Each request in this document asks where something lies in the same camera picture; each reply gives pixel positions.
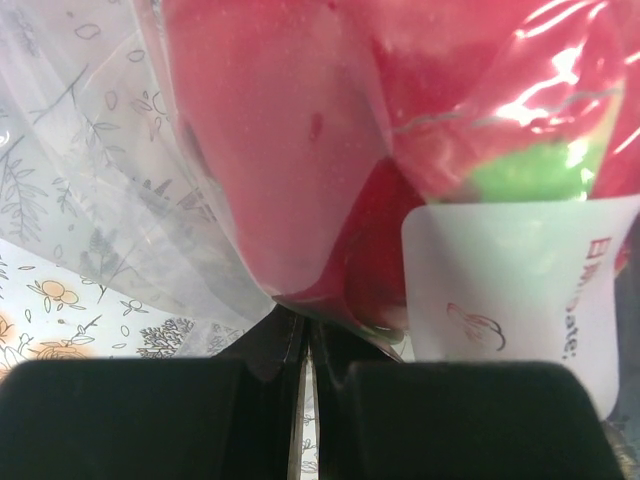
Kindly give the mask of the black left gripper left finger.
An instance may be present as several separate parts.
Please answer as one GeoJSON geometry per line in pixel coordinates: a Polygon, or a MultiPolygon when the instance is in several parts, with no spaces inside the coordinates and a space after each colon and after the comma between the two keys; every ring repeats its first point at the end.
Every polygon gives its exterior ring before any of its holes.
{"type": "Polygon", "coordinates": [[[30,361],[1,385],[5,479],[290,479],[306,323],[211,358],[30,361]]]}

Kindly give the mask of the clear zip top bag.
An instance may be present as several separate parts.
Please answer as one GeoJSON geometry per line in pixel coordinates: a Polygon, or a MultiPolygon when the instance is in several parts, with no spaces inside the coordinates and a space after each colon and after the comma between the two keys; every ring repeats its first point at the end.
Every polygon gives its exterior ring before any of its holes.
{"type": "Polygon", "coordinates": [[[1,237],[219,326],[278,305],[614,409],[635,1],[5,1],[1,237]]]}

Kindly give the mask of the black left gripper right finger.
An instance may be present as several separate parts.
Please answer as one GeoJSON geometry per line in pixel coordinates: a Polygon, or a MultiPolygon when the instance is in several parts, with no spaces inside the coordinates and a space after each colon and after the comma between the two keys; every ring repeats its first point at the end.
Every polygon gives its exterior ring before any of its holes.
{"type": "Polygon", "coordinates": [[[594,407],[540,362],[400,363],[350,331],[310,331],[323,479],[616,479],[594,407]]]}

